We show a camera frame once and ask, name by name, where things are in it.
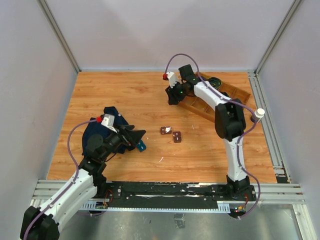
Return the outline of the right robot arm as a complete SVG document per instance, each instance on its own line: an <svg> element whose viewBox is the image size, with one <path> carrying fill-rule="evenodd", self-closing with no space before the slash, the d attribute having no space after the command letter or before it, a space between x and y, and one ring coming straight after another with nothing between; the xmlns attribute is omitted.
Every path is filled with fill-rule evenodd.
<svg viewBox="0 0 320 240"><path fill-rule="evenodd" d="M238 98L230 98L217 89L216 77L209 79L194 73L191 65L179 68L180 76L167 71L162 75L169 82L165 92L169 105L178 105L185 97L194 94L214 111L216 134L223 140L227 157L225 194L232 200L243 197L255 201L258 194L250 184L250 175L245 168L243 138L246 129L245 105Z"/></svg>

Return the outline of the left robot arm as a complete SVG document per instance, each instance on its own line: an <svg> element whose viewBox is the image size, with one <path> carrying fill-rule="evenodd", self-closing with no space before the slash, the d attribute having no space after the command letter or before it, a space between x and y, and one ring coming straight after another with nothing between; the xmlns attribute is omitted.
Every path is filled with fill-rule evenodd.
<svg viewBox="0 0 320 240"><path fill-rule="evenodd" d="M118 125L107 137L92 135L71 178L47 201L38 207L30 206L24 212L20 239L59 239L67 222L89 199L101 198L107 193L103 171L108 156L116 153L121 145L136 147L145 134L145 130L136 130L134 125Z"/></svg>

